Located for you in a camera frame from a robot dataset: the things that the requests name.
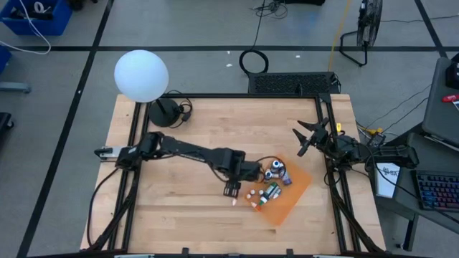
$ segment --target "white object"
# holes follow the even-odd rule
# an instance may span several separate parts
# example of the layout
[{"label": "white object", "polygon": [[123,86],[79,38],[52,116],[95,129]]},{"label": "white object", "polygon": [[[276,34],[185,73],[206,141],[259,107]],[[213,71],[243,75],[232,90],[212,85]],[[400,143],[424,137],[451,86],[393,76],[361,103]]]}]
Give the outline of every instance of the white object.
[{"label": "white object", "polygon": [[12,49],[15,49],[15,50],[19,50],[21,52],[26,52],[26,53],[32,53],[32,54],[48,54],[49,51],[51,51],[51,44],[49,43],[49,41],[40,33],[40,31],[35,27],[35,25],[32,23],[32,20],[30,19],[29,17],[29,13],[27,12],[27,8],[25,7],[24,3],[22,2],[22,0],[19,0],[19,2],[21,2],[21,5],[22,5],[22,8],[24,8],[24,14],[26,15],[26,18],[27,20],[29,21],[29,26],[30,28],[32,29],[32,31],[34,32],[35,35],[37,35],[37,37],[41,37],[45,42],[46,44],[48,45],[48,50],[46,52],[36,52],[36,51],[32,51],[32,50],[25,50],[25,49],[21,49],[21,48],[18,48],[18,47],[13,47],[11,46],[10,44],[7,44],[3,41],[0,40],[0,44],[4,45],[4,46],[7,46],[7,47],[10,47]]},{"label": "white object", "polygon": [[263,202],[264,204],[266,204],[268,202],[268,200],[264,196],[261,196],[260,197],[260,202]]},{"label": "white object", "polygon": [[163,60],[146,50],[125,53],[116,63],[115,82],[126,97],[151,102],[166,91],[169,73]]},{"label": "white object", "polygon": [[[400,167],[393,163],[378,163],[377,167],[381,173],[392,183],[397,183]],[[392,198],[394,195],[395,186],[381,176],[381,173],[376,170],[376,195],[386,198]]]}]

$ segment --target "yellow cable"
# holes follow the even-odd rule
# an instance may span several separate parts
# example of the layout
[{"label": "yellow cable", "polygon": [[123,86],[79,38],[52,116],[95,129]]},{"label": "yellow cable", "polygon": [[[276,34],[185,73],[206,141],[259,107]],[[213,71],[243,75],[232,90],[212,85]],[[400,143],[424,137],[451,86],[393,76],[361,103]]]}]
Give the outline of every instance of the yellow cable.
[{"label": "yellow cable", "polygon": [[335,35],[335,40],[333,40],[333,45],[331,46],[330,60],[328,61],[328,71],[331,70],[331,63],[333,62],[333,53],[335,52],[335,46],[338,41],[339,36],[341,35],[341,30],[343,29],[344,22],[346,21],[347,13],[349,7],[351,6],[352,0],[347,0],[346,9],[344,10],[344,16],[341,18],[341,23],[339,24],[338,32]]}]

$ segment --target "green object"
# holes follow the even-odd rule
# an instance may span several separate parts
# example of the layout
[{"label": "green object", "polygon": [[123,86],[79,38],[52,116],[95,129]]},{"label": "green object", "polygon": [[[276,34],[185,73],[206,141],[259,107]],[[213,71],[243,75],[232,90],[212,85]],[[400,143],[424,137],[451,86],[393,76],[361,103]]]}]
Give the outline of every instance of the green object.
[{"label": "green object", "polygon": [[262,206],[263,204],[266,204],[279,188],[280,187],[276,182],[270,183],[268,189],[266,189],[265,192],[261,195],[258,205]]}]

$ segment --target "lamp base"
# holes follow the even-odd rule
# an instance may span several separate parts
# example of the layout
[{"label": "lamp base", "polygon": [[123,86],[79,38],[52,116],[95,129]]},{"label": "lamp base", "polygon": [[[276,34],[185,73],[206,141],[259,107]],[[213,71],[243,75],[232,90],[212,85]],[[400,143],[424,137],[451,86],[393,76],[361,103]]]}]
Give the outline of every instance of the lamp base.
[{"label": "lamp base", "polygon": [[171,99],[161,99],[151,104],[148,110],[150,121],[159,127],[169,127],[173,125],[180,117],[180,110],[177,103]]}]

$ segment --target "white cable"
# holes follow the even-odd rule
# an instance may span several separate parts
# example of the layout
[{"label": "white cable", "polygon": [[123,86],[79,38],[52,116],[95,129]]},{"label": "white cable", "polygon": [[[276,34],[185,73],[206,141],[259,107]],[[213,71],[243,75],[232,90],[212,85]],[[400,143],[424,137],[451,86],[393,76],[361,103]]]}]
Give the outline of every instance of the white cable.
[{"label": "white cable", "polygon": [[24,13],[26,14],[26,18],[27,20],[29,20],[29,26],[31,26],[31,29],[32,31],[34,32],[34,34],[38,37],[41,37],[48,45],[48,50],[46,52],[36,52],[36,51],[32,51],[32,50],[25,50],[25,49],[21,49],[21,48],[18,48],[18,47],[13,47],[11,46],[10,44],[7,44],[3,41],[0,40],[0,44],[2,45],[5,45],[7,47],[11,47],[12,49],[15,49],[15,50],[19,50],[19,51],[22,51],[22,52],[26,52],[26,53],[32,53],[32,54],[48,54],[49,51],[51,51],[51,44],[48,42],[48,40],[39,32],[39,30],[35,27],[35,25],[32,23],[32,20],[30,19],[29,17],[29,14],[27,13],[27,9],[24,5],[24,3],[22,2],[22,0],[19,0],[21,2],[21,5],[22,5],[22,8],[24,8]]}]

